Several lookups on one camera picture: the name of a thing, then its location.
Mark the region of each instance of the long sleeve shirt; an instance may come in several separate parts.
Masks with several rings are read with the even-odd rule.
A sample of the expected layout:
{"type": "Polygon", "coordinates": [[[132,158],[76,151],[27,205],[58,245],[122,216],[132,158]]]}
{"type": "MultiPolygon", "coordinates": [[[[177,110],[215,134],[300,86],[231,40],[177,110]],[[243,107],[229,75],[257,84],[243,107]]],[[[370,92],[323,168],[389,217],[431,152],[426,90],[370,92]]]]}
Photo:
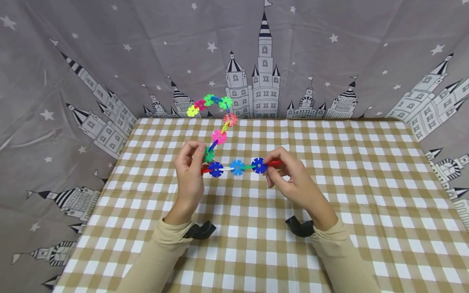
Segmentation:
{"type": "MultiPolygon", "coordinates": [[[[173,226],[160,220],[151,240],[144,246],[116,293],[161,292],[172,268],[189,247],[191,239],[183,236],[192,225],[193,222],[188,222],[173,226]]],[[[360,257],[340,219],[327,231],[316,228],[315,231],[310,236],[312,245],[336,293],[380,292],[372,274],[373,269],[360,257]]]]}

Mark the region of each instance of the black clip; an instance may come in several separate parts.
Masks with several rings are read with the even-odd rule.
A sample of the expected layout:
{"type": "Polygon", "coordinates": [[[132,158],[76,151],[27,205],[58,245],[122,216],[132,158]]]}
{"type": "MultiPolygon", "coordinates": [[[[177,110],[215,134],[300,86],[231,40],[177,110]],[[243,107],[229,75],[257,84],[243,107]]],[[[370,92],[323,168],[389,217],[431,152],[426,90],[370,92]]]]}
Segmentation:
{"type": "Polygon", "coordinates": [[[300,224],[296,216],[286,220],[285,223],[290,231],[298,237],[310,237],[314,233],[313,221],[306,221],[300,224]]]}
{"type": "Polygon", "coordinates": [[[210,221],[206,221],[202,227],[194,224],[189,231],[184,235],[184,238],[193,238],[197,240],[204,240],[210,237],[212,233],[217,229],[210,221]]]}

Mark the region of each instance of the plastic toy chain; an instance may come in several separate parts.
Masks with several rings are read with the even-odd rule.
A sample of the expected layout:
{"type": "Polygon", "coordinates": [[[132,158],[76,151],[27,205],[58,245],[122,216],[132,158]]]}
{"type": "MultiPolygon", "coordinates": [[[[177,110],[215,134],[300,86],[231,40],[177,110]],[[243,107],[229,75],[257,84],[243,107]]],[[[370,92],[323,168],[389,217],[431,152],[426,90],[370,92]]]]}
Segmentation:
{"type": "Polygon", "coordinates": [[[205,108],[217,104],[220,109],[226,110],[227,114],[223,118],[223,128],[217,129],[212,133],[212,145],[205,149],[204,162],[208,165],[202,165],[202,174],[210,173],[213,177],[219,177],[223,174],[224,171],[231,171],[234,175],[242,175],[243,172],[247,169],[252,169],[258,174],[265,173],[268,166],[280,167],[282,162],[272,161],[267,164],[264,164],[263,158],[255,158],[251,164],[245,165],[240,160],[234,160],[230,163],[229,167],[224,167],[221,163],[213,161],[215,154],[213,149],[218,144],[223,144],[228,138],[227,131],[229,127],[233,127],[238,123],[238,117],[234,113],[230,113],[229,108],[231,107],[233,101],[230,97],[219,98],[214,95],[207,95],[204,99],[198,100],[191,107],[187,109],[187,115],[189,117],[194,117],[199,113],[199,111],[204,110],[205,108]]]}

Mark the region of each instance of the table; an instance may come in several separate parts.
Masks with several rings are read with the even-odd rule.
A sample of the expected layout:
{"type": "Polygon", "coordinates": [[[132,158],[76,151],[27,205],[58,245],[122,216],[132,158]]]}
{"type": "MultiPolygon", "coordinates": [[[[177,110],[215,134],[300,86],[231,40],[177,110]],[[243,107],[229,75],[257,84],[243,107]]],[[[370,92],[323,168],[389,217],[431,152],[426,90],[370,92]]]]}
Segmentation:
{"type": "MultiPolygon", "coordinates": [[[[54,292],[116,290],[173,204],[172,160],[185,140],[211,143],[214,119],[141,119],[54,292]]],[[[240,120],[215,159],[249,163],[283,146],[348,226],[386,292],[467,292],[469,234],[410,129],[402,122],[240,120]]],[[[308,239],[285,220],[308,215],[252,171],[204,175],[195,220],[217,229],[192,241],[168,292],[330,292],[308,239]]]]}

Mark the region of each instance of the pink snowflake piece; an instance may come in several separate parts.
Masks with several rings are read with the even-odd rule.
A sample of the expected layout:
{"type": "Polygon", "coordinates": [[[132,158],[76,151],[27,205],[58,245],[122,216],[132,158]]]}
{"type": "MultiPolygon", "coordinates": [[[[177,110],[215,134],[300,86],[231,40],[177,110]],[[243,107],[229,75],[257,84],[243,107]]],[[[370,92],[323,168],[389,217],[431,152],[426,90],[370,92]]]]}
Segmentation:
{"type": "Polygon", "coordinates": [[[221,129],[217,129],[215,130],[213,133],[212,133],[212,141],[216,141],[218,139],[218,144],[222,144],[222,143],[225,143],[225,141],[227,141],[228,139],[228,135],[226,132],[224,132],[223,134],[221,133],[221,129]]]}

